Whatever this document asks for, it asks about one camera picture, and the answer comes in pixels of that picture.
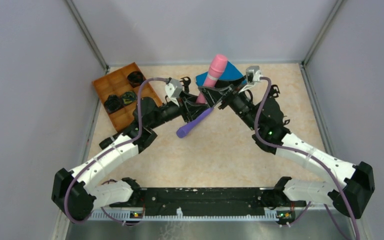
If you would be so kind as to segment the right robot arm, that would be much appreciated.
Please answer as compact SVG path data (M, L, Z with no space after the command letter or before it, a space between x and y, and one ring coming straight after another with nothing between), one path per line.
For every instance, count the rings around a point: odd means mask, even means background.
M373 168L362 161L353 164L329 155L292 133L276 98L280 91L272 85L261 111L242 92L243 84L222 88L200 86L198 89L211 107L230 107L251 129L255 144L264 152L289 159L318 175L322 181L303 181L283 177L276 188L291 201L306 201L333 206L343 215L360 219L375 191Z

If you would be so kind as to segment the pink microphone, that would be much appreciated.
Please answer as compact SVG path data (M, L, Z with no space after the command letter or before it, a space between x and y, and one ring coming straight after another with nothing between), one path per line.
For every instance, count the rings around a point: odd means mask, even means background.
M223 54L216 54L209 65L202 87L214 87L217 80L225 72L228 64L228 58Z

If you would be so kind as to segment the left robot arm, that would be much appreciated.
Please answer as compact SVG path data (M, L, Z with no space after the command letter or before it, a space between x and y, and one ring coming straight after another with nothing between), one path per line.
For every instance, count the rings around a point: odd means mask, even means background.
M183 117L187 124L201 121L216 101L205 96L181 91L172 101L158 106L148 96L137 99L134 120L113 142L87 162L70 170L61 168L54 176L52 201L75 224L85 222L93 211L113 203L135 201L139 185L131 178L124 178L107 186L103 178L126 160L148 148L157 138L154 129Z

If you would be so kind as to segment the purple microphone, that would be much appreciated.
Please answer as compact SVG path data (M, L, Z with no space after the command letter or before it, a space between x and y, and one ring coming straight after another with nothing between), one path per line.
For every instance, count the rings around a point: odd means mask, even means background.
M176 136L180 139L185 138L200 122L202 122L214 110L213 107L206 109L196 119L180 127L176 131Z

